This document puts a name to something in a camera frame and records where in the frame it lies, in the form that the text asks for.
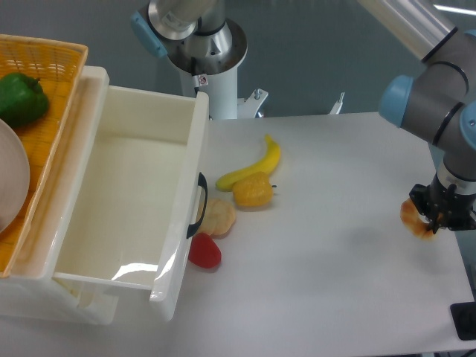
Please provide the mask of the robot base on white post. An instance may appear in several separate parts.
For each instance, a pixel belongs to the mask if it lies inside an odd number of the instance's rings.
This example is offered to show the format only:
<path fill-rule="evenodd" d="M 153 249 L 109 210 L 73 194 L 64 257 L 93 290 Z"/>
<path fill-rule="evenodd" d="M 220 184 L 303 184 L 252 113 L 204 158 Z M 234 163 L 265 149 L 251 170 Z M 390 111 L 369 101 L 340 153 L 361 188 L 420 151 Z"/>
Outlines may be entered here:
<path fill-rule="evenodd" d="M 238 118 L 237 72 L 248 43 L 243 29 L 226 17 L 224 1 L 148 1 L 131 15 L 130 25 L 150 54 L 169 60 L 185 97 L 203 91 L 211 118 Z"/>

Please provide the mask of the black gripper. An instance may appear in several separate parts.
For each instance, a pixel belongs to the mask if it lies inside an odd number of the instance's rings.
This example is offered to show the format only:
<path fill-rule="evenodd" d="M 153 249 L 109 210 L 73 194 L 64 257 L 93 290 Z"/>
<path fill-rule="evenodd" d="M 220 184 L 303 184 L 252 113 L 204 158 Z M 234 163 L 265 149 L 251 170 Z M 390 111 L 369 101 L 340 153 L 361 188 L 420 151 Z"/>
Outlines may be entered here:
<path fill-rule="evenodd" d="M 475 229 L 475 194 L 463 195 L 456 193 L 456 189 L 456 184 L 450 184 L 448 188 L 441 183 L 414 185 L 409 196 L 419 215 L 426 216 L 426 231 L 436 234 L 440 228 L 450 231 Z"/>

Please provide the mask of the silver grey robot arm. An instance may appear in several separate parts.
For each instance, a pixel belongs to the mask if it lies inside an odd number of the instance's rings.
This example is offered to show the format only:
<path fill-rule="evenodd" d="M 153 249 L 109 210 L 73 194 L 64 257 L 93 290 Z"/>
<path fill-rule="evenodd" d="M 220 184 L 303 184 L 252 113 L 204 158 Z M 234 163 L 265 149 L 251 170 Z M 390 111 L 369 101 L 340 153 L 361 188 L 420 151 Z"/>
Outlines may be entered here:
<path fill-rule="evenodd" d="M 414 79 L 396 77 L 385 89 L 379 114 L 443 151 L 428 186 L 409 193 L 427 231 L 475 229 L 475 32 L 462 32 L 430 1 L 361 1 L 425 65 Z"/>

